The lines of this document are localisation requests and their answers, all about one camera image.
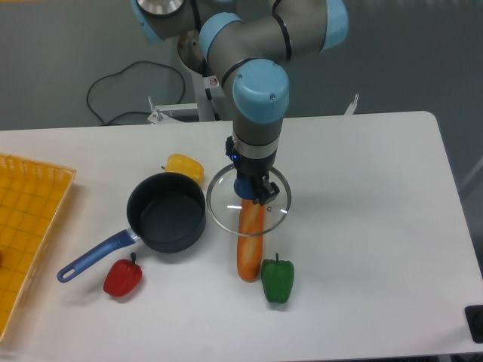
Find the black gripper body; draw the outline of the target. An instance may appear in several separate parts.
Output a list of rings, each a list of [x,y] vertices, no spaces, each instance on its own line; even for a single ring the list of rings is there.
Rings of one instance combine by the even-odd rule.
[[[226,139],[226,155],[237,170],[237,177],[250,183],[252,189],[260,188],[275,163],[278,139],[261,146],[248,144],[237,136]]]

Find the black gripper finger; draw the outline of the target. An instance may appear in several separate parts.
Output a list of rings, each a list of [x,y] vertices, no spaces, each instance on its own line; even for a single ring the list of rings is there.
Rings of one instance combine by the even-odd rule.
[[[254,192],[253,204],[261,206],[274,201],[280,193],[280,188],[277,184],[267,177],[255,179],[252,182],[252,189]]]

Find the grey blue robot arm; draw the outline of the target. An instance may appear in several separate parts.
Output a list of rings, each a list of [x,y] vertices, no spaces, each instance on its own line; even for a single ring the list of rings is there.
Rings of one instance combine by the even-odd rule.
[[[279,194],[270,181],[282,122],[290,102],[284,63],[345,40],[342,1],[273,1],[271,13],[250,22],[234,1],[133,1],[145,32],[161,40],[190,31],[232,105],[226,155],[237,170],[235,193],[264,205]]]

